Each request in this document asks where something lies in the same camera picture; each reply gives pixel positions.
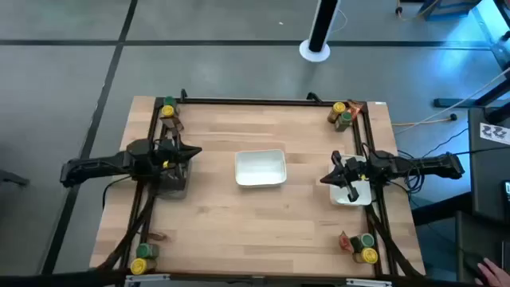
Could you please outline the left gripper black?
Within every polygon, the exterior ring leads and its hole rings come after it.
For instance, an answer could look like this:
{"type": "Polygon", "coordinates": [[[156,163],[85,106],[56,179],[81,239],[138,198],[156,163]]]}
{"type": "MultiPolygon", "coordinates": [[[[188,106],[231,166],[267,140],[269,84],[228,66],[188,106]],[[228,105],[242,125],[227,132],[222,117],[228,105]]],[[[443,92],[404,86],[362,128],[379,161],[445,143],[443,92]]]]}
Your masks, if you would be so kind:
{"type": "Polygon", "coordinates": [[[160,176],[165,188],[184,188],[187,178],[187,161],[202,150],[200,147],[183,145],[177,133],[171,139],[159,142],[163,153],[162,174],[160,176]]]}

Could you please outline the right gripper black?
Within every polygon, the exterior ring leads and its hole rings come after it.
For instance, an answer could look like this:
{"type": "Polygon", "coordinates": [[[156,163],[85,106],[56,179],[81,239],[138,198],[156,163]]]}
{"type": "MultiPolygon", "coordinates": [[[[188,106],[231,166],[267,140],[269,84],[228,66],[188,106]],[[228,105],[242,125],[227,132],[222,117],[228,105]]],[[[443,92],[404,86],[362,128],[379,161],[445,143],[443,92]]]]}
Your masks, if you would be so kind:
{"type": "Polygon", "coordinates": [[[331,185],[333,202],[371,202],[371,185],[365,175],[366,159],[359,155],[331,154],[331,172],[320,179],[331,185]]]}

